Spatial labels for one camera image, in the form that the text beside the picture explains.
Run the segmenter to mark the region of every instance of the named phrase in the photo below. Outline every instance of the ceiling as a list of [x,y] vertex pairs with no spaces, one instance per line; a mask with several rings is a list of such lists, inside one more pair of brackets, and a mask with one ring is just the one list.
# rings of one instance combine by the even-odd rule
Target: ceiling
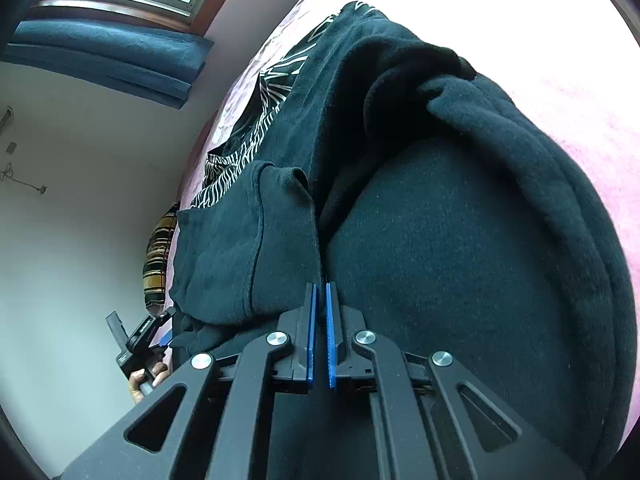
[[204,123],[296,1],[227,0],[206,34],[214,46],[181,110],[69,76],[0,63],[0,108],[10,105],[15,113],[2,144],[14,140],[19,145],[20,136],[57,137],[179,174]]

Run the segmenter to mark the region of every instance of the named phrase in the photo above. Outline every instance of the black metal bracket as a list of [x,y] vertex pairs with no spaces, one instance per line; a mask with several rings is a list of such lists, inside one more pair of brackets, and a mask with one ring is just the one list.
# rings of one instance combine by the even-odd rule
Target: black metal bracket
[[[401,351],[369,330],[360,311],[339,303],[335,283],[325,299],[330,387],[369,394],[380,480],[584,479],[453,355]],[[317,309],[318,288],[309,283],[303,305],[281,314],[277,329],[241,354],[194,356],[62,480],[138,480],[140,472],[155,480],[265,478],[275,394],[305,394],[313,383]],[[147,321],[135,340],[150,341],[159,321]],[[123,351],[144,354],[124,329],[114,336]]]
[[584,473],[451,354],[402,352],[326,286],[330,386],[369,391],[381,480],[578,480]]
[[[241,354],[191,358],[74,460],[62,480],[264,478],[274,394],[305,394],[313,383],[317,304],[318,288],[308,283],[302,306],[281,314],[277,329]],[[117,315],[110,318],[110,327],[122,329],[116,325],[116,340],[130,340]],[[147,321],[136,333],[148,335]],[[132,354],[128,345],[126,351]]]

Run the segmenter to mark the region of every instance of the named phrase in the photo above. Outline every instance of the human hand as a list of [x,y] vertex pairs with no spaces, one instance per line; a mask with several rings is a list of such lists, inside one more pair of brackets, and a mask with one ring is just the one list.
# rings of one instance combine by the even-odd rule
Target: human hand
[[[169,375],[171,375],[171,372],[169,371],[168,366],[160,361],[159,363],[156,363],[151,369],[151,374],[153,375],[153,377],[155,377],[154,382],[152,383],[152,386],[155,388]],[[139,403],[142,399],[145,398],[145,394],[140,391],[140,384],[142,384],[144,381],[144,369],[137,370],[129,376],[129,393],[131,394],[131,398],[133,399],[133,402],[135,404]]]

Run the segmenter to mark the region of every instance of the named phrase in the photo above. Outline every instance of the black sweatshirt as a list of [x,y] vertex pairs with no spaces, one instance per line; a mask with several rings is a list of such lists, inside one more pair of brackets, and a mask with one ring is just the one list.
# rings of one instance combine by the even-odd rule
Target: black sweatshirt
[[[600,470],[626,421],[636,318],[593,186],[453,51],[361,2],[321,32],[299,74],[281,76],[286,100],[258,98],[277,80],[262,74],[210,155],[236,165],[232,185],[178,216],[178,362],[239,351],[306,282],[336,281],[372,330],[407,352],[452,352]],[[269,478],[376,478],[367,410],[322,377],[309,396],[278,396]]]

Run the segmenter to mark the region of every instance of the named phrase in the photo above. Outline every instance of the pink bedsheet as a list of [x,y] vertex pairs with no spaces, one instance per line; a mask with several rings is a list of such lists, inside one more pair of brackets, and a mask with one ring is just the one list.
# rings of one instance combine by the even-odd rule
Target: pink bedsheet
[[[258,71],[353,0],[300,0],[230,89],[181,190],[191,203],[206,152],[246,106]],[[447,46],[504,88],[520,110],[581,166],[607,207],[640,290],[640,48],[609,0],[360,0],[429,43]],[[167,290],[173,279],[170,254]],[[167,305],[171,304],[167,295]],[[625,438],[640,413],[640,380]]]

